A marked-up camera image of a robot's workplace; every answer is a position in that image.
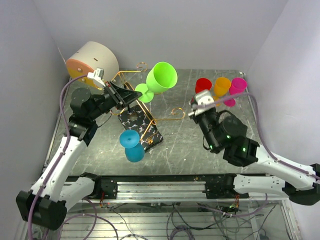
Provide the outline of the red plastic wine glass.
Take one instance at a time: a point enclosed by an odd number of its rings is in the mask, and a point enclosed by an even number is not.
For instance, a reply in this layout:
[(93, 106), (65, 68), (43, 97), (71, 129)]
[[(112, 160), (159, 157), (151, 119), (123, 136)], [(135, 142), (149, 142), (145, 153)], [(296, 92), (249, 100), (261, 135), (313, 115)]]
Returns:
[(198, 94), (204, 90), (210, 91), (212, 88), (212, 85), (213, 84), (209, 79), (205, 77), (199, 78), (195, 83), (195, 93)]

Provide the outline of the orange plastic wine glass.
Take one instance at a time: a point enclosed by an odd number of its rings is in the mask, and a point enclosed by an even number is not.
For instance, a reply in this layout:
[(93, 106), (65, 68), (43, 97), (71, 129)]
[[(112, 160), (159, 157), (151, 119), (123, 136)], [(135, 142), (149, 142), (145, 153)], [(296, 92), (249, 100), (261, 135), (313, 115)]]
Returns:
[(217, 101), (220, 97), (226, 95), (231, 87), (231, 81), (226, 77), (218, 77), (215, 80), (214, 87), (213, 87), (213, 99)]

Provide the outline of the green plastic wine glass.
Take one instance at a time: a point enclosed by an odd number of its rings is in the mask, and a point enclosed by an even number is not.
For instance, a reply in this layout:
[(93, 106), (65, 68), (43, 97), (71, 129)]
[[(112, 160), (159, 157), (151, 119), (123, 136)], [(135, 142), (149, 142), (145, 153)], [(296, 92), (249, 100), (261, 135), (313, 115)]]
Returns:
[(140, 102), (149, 103), (155, 94), (161, 94), (173, 88), (178, 82), (176, 69), (168, 62), (158, 62), (150, 70), (145, 83), (140, 83), (135, 87), (136, 92), (140, 92), (138, 98)]

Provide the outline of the magenta plastic wine glass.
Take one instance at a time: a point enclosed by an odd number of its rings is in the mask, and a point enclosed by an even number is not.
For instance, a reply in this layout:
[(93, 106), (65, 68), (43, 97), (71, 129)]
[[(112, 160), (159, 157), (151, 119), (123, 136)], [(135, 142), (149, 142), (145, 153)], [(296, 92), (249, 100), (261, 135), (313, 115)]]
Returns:
[[(229, 94), (234, 95), (243, 93), (247, 88), (247, 82), (244, 78), (236, 77), (231, 81), (231, 87), (229, 88)], [(227, 107), (233, 107), (236, 104), (235, 99), (229, 99), (223, 102)]]

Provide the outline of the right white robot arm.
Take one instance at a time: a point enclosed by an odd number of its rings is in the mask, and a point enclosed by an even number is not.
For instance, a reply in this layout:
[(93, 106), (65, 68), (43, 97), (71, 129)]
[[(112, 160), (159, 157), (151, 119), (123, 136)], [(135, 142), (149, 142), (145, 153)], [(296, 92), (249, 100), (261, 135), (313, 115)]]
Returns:
[(211, 108), (193, 110), (188, 114), (202, 131), (203, 148), (214, 154), (223, 152), (223, 159), (233, 166), (252, 166), (266, 173), (228, 177), (220, 186), (224, 197), (273, 194), (303, 206), (312, 206), (320, 201), (319, 164), (302, 165), (268, 153), (265, 146), (246, 136), (248, 127), (234, 114), (229, 113), (220, 120), (223, 113)]

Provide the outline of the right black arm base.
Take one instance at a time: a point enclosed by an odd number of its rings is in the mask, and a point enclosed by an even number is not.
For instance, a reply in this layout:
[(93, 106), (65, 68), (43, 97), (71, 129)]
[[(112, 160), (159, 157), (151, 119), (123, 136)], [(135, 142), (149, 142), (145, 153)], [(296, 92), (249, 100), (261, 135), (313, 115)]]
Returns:
[(240, 199), (248, 199), (248, 193), (239, 193), (235, 190), (235, 177), (237, 174), (204, 174), (198, 180), (205, 182), (204, 191), (207, 199), (235, 199), (239, 195)]

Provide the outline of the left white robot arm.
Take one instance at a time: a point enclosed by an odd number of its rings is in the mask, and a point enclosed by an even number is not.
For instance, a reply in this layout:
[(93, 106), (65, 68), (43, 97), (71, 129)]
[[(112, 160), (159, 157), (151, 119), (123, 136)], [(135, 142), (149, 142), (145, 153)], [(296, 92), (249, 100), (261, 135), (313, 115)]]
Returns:
[(73, 166), (96, 134), (96, 119), (113, 108), (124, 109), (142, 93), (107, 82), (103, 93), (92, 94), (77, 88), (71, 95), (72, 115), (65, 120), (66, 131), (49, 165), (29, 191), (20, 191), (16, 203), (28, 230), (38, 225), (57, 230), (75, 204), (84, 198), (96, 199), (102, 193), (101, 177), (85, 172), (65, 186)]

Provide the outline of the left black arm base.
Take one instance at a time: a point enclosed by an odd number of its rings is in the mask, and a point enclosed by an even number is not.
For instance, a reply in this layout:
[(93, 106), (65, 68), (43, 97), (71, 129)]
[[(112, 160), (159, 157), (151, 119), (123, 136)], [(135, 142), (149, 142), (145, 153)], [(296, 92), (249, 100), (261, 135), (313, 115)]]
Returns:
[(90, 179), (94, 185), (89, 191), (89, 199), (115, 200), (118, 193), (118, 184), (114, 179), (105, 176), (84, 172), (80, 177)]

